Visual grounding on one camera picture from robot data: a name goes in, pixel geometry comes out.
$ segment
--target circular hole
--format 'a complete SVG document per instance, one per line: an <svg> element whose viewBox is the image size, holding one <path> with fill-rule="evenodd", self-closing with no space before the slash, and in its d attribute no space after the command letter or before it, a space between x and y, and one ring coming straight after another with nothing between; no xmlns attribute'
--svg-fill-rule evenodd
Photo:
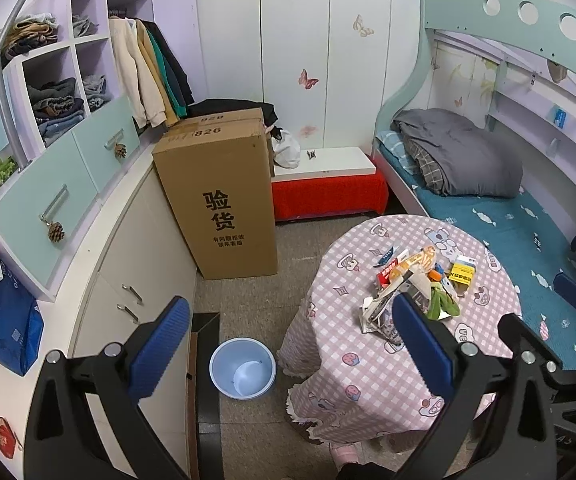
<svg viewBox="0 0 576 480"><path fill-rule="evenodd" d="M501 2L499 0L485 0L484 10L488 16L496 16L501 10Z"/></svg>
<svg viewBox="0 0 576 480"><path fill-rule="evenodd" d="M538 9L532 2L521 2L519 4L519 17L526 25L534 25L538 22Z"/></svg>
<svg viewBox="0 0 576 480"><path fill-rule="evenodd" d="M576 18L571 14L562 14L559 28L568 40L576 41Z"/></svg>

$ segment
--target pink slipper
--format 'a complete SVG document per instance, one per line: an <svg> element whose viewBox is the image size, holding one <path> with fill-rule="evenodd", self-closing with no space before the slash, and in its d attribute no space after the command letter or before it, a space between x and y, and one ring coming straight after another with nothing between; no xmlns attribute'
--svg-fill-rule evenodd
<svg viewBox="0 0 576 480"><path fill-rule="evenodd" d="M354 444L340 447L333 447L333 445L330 444L330 455L332 455L332 460L335 462L335 466L337 466L337 471L340 471L345 464L353 462L359 463L359 454Z"/></svg>

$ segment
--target blue trash bin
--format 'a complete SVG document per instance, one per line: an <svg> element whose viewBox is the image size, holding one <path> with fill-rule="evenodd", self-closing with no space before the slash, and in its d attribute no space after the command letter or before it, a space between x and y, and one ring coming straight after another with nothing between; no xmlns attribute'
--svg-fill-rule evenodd
<svg viewBox="0 0 576 480"><path fill-rule="evenodd" d="M274 383L277 365L263 343L248 337L230 339L212 354L210 379L217 389L232 399L255 399Z"/></svg>

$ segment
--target red cloth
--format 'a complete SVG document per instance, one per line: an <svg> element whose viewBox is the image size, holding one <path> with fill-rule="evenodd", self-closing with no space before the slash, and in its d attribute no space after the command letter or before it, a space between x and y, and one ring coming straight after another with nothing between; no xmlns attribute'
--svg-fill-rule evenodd
<svg viewBox="0 0 576 480"><path fill-rule="evenodd" d="M273 182L274 219L319 218L365 211L383 214L388 183L372 175L332 176Z"/></svg>

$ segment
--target round table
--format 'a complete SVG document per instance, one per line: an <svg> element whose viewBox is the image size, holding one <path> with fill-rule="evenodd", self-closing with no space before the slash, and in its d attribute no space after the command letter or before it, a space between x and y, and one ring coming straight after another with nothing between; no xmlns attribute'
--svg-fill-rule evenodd
<svg viewBox="0 0 576 480"><path fill-rule="evenodd" d="M361 305L375 291L373 266L392 246L395 254L433 244L450 269L455 251L476 260L474 280L460 301L461 315L444 323L458 341L486 354L510 357L499 339L503 314L520 316L519 298L494 255L467 233L436 219L395 215L367 220L334 242L321 260L278 351L287 375L307 377L288 393L295 422L314 422L312 438L351 443L408 430L427 430L443 406L426 388L405 346L378 333L361 333ZM484 396L482 412L493 396Z"/></svg>

